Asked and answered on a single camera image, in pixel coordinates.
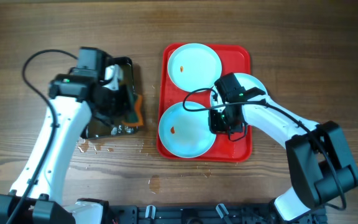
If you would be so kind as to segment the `red plastic tray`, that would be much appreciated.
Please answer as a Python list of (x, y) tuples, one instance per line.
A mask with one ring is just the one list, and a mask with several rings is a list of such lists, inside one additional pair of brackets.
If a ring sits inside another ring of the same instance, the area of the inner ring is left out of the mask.
[[(181, 106), (183, 99), (187, 95), (187, 92), (179, 89), (174, 85), (171, 79), (168, 77), (168, 59), (171, 54), (182, 43), (173, 43), (163, 52), (162, 58), (162, 74), (160, 84), (160, 99), (158, 109), (158, 130), (157, 130), (157, 150), (167, 159), (179, 160), (179, 157), (169, 152), (169, 150), (163, 144), (164, 135), (174, 136), (178, 134), (179, 129), (174, 128), (172, 125), (167, 125), (163, 131), (163, 123), (161, 122), (162, 116), (169, 107), (177, 104)], [(229, 72), (239, 72), (250, 74), (251, 62), (248, 51), (239, 45), (222, 45), (222, 44), (207, 44), (211, 47), (219, 56), (222, 66), (223, 75)], [(204, 154), (195, 157), (195, 161), (213, 161), (213, 162), (243, 162), (249, 158), (252, 153), (252, 128), (247, 128), (247, 135), (236, 133), (232, 135), (232, 138), (238, 140), (232, 142), (227, 135), (218, 134), (214, 144)]]

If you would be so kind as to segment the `orange green sponge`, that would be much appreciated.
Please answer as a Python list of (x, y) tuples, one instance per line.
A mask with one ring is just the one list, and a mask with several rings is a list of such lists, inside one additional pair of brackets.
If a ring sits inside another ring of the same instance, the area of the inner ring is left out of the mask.
[(135, 95), (134, 110), (122, 120), (122, 124), (129, 127), (143, 126), (144, 119), (142, 116), (142, 95)]

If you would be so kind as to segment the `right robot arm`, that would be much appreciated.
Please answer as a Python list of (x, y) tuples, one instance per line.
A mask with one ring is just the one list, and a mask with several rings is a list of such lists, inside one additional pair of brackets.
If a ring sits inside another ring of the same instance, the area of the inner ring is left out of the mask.
[(319, 124), (280, 106), (260, 80), (245, 73), (229, 73), (217, 79), (211, 92), (209, 125), (214, 133), (231, 135), (247, 126), (260, 129), (287, 154), (291, 188), (273, 200), (282, 222), (330, 206), (358, 187), (358, 168), (342, 128), (333, 121)]

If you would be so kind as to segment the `light blue plate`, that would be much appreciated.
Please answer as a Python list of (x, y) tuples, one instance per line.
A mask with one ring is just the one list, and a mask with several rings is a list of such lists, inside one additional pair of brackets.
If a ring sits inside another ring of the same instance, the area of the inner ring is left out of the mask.
[(180, 158), (196, 158), (213, 146), (216, 135), (209, 129), (209, 113), (199, 103), (176, 103), (162, 115), (158, 135), (168, 152)]
[[(267, 94), (266, 87), (264, 87), (262, 82), (256, 77), (253, 77), (252, 75), (249, 75), (247, 73), (234, 73), (234, 76), (237, 78), (237, 81), (239, 82), (240, 86), (243, 86), (246, 90), (250, 90), (253, 87), (257, 87), (258, 89), (264, 91), (265, 94)], [(215, 86), (213, 86), (213, 90), (210, 93), (210, 106), (221, 105), (222, 99), (220, 96), (218, 96), (216, 100), (213, 98), (215, 94), (214, 91), (217, 92)]]
[(168, 59), (167, 71), (176, 87), (192, 92), (211, 88), (221, 76), (223, 65), (211, 47), (190, 43), (173, 51)]

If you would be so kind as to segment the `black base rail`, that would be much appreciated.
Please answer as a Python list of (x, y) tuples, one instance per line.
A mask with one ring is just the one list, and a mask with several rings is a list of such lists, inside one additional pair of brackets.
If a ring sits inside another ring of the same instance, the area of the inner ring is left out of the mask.
[(146, 207), (111, 206), (113, 223), (131, 224), (263, 224), (286, 223), (267, 203), (237, 206)]

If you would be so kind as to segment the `black water tray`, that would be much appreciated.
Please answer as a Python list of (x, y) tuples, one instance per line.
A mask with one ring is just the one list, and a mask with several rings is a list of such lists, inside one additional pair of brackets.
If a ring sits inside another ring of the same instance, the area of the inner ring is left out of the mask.
[[(133, 68), (132, 68), (132, 60), (128, 57), (116, 57), (112, 58), (109, 57), (106, 60), (106, 67), (110, 65), (119, 65), (123, 72), (124, 72), (124, 79), (120, 82), (119, 87), (124, 87), (126, 90), (126, 112), (121, 116), (118, 117), (114, 124), (105, 124), (102, 121), (96, 119), (93, 116), (94, 112), (94, 104), (92, 100), (91, 94), (91, 101), (89, 103), (89, 106), (91, 108), (91, 119), (90, 122), (86, 125), (85, 129), (81, 133), (81, 137), (83, 139), (90, 139), (95, 140), (99, 138), (107, 138), (107, 137), (114, 137), (114, 136), (123, 136), (123, 135), (131, 135), (135, 134), (139, 130), (139, 126), (136, 127), (129, 127), (122, 124), (122, 120), (124, 119), (126, 113), (129, 110), (129, 101), (128, 101), (128, 86), (133, 85), (134, 86), (134, 74), (133, 74)], [(98, 86), (104, 86), (107, 84), (107, 81), (105, 78), (105, 69), (104, 69), (104, 76), (101, 78), (101, 80), (98, 83)]]

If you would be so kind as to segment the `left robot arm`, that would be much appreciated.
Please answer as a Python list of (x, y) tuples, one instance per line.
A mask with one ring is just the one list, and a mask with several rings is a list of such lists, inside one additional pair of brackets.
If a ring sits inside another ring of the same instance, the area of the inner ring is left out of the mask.
[(44, 123), (23, 171), (0, 194), (0, 223), (114, 223), (105, 200), (62, 205), (65, 176), (79, 139), (134, 134), (143, 124), (132, 60), (82, 47), (76, 66), (57, 75), (42, 96)]

